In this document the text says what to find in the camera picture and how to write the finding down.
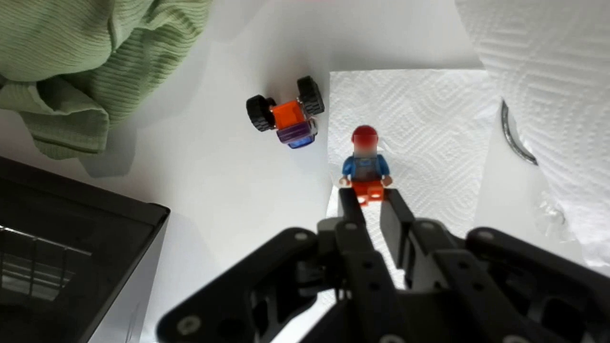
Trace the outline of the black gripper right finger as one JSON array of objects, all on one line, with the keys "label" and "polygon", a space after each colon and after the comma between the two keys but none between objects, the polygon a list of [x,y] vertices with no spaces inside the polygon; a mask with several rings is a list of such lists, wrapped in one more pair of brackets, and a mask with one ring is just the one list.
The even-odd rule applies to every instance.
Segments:
[{"label": "black gripper right finger", "polygon": [[396,188],[381,203],[381,232],[403,270],[401,304],[415,343],[537,343],[491,276],[434,219],[417,219]]}]

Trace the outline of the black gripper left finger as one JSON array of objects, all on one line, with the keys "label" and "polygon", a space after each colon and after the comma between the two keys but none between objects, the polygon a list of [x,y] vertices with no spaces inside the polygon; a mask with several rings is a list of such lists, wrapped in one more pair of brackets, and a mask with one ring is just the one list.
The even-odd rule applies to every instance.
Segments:
[{"label": "black gripper left finger", "polygon": [[337,302],[323,316],[335,343],[411,343],[398,291],[373,247],[352,188],[340,188],[339,217],[327,228],[337,251]]}]

